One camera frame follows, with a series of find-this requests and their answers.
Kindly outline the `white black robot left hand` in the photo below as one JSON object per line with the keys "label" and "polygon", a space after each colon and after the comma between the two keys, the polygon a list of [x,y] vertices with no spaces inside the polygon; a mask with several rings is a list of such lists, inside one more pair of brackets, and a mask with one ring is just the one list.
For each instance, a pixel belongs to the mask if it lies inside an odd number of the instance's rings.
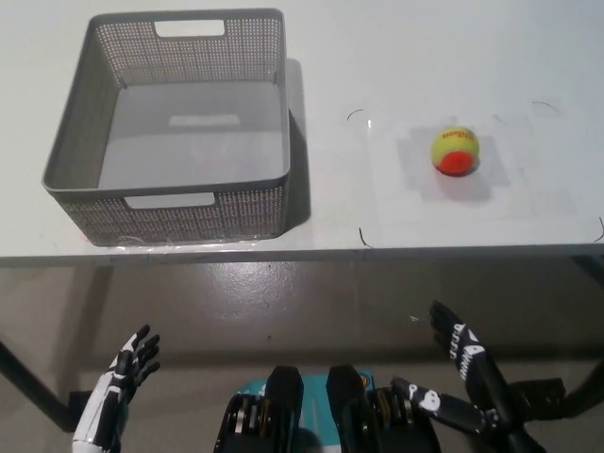
{"label": "white black robot left hand", "polygon": [[149,334],[150,326],[137,330],[97,380],[72,438],[74,453],[119,452],[128,407],[146,379],[160,363],[160,336]]}

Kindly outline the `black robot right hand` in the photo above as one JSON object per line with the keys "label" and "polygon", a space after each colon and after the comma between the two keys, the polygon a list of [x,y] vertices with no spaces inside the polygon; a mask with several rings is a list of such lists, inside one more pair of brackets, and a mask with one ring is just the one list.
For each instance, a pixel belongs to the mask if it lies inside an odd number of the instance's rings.
{"label": "black robot right hand", "polygon": [[472,329],[439,301],[432,303],[429,316],[434,338],[454,363],[469,399],[439,393],[402,377],[392,379],[393,390],[413,409],[465,434],[495,439],[522,431],[510,386]]}

